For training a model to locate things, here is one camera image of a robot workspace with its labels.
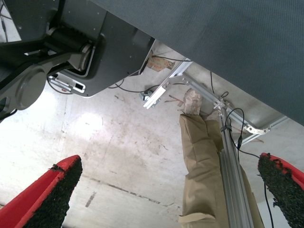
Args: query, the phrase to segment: aluminum frame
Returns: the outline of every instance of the aluminum frame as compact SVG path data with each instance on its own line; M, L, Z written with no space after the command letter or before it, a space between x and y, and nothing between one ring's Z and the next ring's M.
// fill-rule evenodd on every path
M219 159L229 227L254 228L236 148L230 138L230 130L225 128L226 107L221 107L219 110L221 111L219 122L224 146L219 153Z
M174 83L184 83L191 87L192 89L196 90L198 93L200 93L206 100L209 102L212 102L214 104L214 108L223 107L226 106L226 104L223 103L222 99L217 97L215 94L213 94L208 88L206 88L202 83L199 83L197 80L195 80L193 77L189 76L187 73L185 73L185 70L191 65L192 62L181 62L175 70L172 71L172 73L161 83L161 85L154 91L154 93L146 100L144 103L144 107L149 109L151 107L155 107L157 103L160 101L160 97L170 88L171 85ZM226 106L227 112L230 113L233 108ZM243 116L237 112L234 111L229 116L231 119L236 121L238 124L242 124L243 122ZM271 129L275 126L278 126L279 124L286 121L288 117L281 116L278 119L268 123L265 125L265 127L259 129L254 126L249 120L244 120L244 129L248 131L250 134L247 134L244 136L243 139L243 145L246 143L256 139L257 137L266 134L271 131Z

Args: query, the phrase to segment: pant leg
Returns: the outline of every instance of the pant leg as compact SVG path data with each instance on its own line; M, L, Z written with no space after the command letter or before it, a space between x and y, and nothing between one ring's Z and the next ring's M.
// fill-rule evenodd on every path
M248 203L249 203L249 208L250 208L253 225L255 228L264 228L264 224L263 224L263 221L262 221L262 218L260 215L260 211L258 210L258 207L257 207L256 198L255 198L253 192L251 191L251 187L250 187L247 175L246 175L245 171L243 170L242 166L241 166L241 172L242 172L242 176L243 176L243 182L244 182L244 186L245 186L245 190L246 190L246 194L247 194L247 199L248 199Z
M218 152L220 152L224 148L224 146L222 134L220 133L219 122L216 120L206 120L205 123L207 127L208 136L213 140Z
M218 149L198 115L180 116L185 178L183 228L228 228Z

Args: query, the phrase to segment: shoe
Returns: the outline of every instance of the shoe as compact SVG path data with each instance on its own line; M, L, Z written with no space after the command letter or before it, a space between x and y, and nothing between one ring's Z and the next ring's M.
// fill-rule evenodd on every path
M184 96L184 113L188 115L199 115L202 103L202 96L194 89L189 89Z

